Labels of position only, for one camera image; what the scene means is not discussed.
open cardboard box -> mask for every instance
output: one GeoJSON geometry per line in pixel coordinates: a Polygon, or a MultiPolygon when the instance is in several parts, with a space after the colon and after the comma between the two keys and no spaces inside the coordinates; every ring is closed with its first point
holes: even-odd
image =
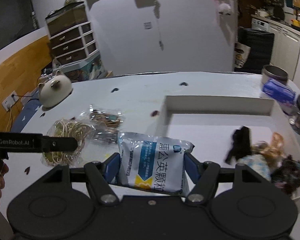
{"type": "MultiPolygon", "coordinates": [[[[187,140],[200,162],[213,161],[221,167],[232,147],[232,134],[241,126],[250,128],[251,143],[270,142],[273,132],[284,137],[284,151],[300,161],[300,146],[288,119],[273,99],[222,96],[167,96],[158,118],[155,135],[187,140]]],[[[190,190],[194,186],[188,178],[190,190]]],[[[232,183],[219,184],[217,194],[232,183]]],[[[292,198],[300,198],[300,187],[292,198]]]]}

kitchen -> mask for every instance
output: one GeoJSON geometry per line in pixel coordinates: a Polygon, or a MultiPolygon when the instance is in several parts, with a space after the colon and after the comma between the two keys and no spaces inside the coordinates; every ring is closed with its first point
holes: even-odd
{"type": "Polygon", "coordinates": [[[300,51],[300,0],[238,0],[238,26],[238,42],[251,49],[236,71],[260,73],[270,64],[293,80],[300,51]]]}

white table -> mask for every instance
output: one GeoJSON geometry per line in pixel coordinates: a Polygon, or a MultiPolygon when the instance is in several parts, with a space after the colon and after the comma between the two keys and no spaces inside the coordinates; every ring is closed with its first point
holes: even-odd
{"type": "MultiPolygon", "coordinates": [[[[89,108],[90,104],[104,109],[120,109],[125,114],[122,130],[154,134],[157,117],[151,117],[154,110],[160,110],[166,95],[216,95],[237,97],[259,97],[261,75],[240,73],[179,72],[165,74],[130,75],[108,79],[74,83],[73,93],[53,109],[44,112],[39,109],[23,129],[26,133],[46,134],[52,124],[61,118],[71,119],[89,108]]],[[[297,93],[300,90],[289,82],[297,93]]],[[[116,150],[109,147],[107,152],[116,150]]],[[[6,161],[10,168],[5,175],[6,188],[3,191],[0,211],[6,217],[9,202],[34,183],[51,168],[44,166],[41,154],[10,153],[6,161]],[[30,167],[28,175],[24,170],[30,167]]],[[[149,194],[142,191],[122,189],[113,186],[120,197],[124,194],[149,194]]],[[[73,183],[73,188],[87,193],[85,184],[73,183]]],[[[300,215],[292,232],[300,240],[300,215]]]]}

blue tissue package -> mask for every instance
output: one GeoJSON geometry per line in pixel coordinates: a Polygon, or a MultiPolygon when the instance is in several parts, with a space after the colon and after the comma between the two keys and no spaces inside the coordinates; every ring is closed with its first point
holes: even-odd
{"type": "Polygon", "coordinates": [[[269,79],[263,86],[262,91],[276,100],[286,114],[292,112],[296,93],[289,87],[281,84],[277,80],[269,79]]]}

